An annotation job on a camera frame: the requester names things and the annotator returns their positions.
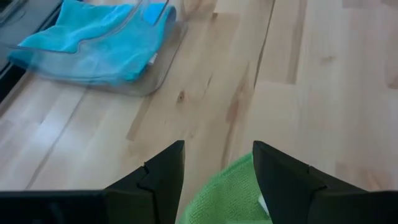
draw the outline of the towel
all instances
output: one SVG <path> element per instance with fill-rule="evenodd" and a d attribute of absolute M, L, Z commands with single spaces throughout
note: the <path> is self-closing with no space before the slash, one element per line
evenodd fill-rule
<path fill-rule="evenodd" d="M 186 207 L 180 223 L 271 223 L 259 194 L 250 153 L 215 175 Z"/>
<path fill-rule="evenodd" d="M 65 0 L 55 25 L 26 38 L 9 60 L 59 80 L 137 80 L 169 34 L 176 10 L 164 3 L 139 5 L 131 14 L 133 8 Z"/>

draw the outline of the light wood surface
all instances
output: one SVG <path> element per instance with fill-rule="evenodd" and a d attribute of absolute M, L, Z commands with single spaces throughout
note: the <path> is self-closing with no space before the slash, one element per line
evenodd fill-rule
<path fill-rule="evenodd" d="M 151 96 L 28 79 L 0 118 L 0 190 L 103 188 L 177 139 L 179 214 L 253 140 L 368 190 L 398 188 L 394 1 L 184 3 L 189 30 Z"/>

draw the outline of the clear plastic container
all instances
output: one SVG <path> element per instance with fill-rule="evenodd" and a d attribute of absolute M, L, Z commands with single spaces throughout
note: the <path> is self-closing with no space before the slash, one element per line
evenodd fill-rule
<path fill-rule="evenodd" d="M 163 83 L 186 30 L 169 0 L 117 6 L 66 0 L 54 26 L 19 45 L 0 35 L 0 52 L 44 78 L 144 96 Z"/>

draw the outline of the blue microfiber cloth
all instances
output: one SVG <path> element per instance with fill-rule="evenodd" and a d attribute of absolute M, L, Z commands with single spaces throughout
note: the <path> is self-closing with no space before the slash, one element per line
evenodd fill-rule
<path fill-rule="evenodd" d="M 20 43 L 9 60 L 54 79 L 80 83 L 137 80 L 174 25 L 164 3 L 94 6 L 65 0 L 56 24 Z"/>

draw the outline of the wood knot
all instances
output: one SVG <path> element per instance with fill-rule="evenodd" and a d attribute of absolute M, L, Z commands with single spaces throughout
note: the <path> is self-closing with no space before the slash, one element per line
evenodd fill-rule
<path fill-rule="evenodd" d="M 185 99 L 185 92 L 182 90 L 181 92 L 180 92 L 180 94 L 178 94 L 178 97 L 177 97 L 177 103 L 182 103 L 182 101 Z"/>

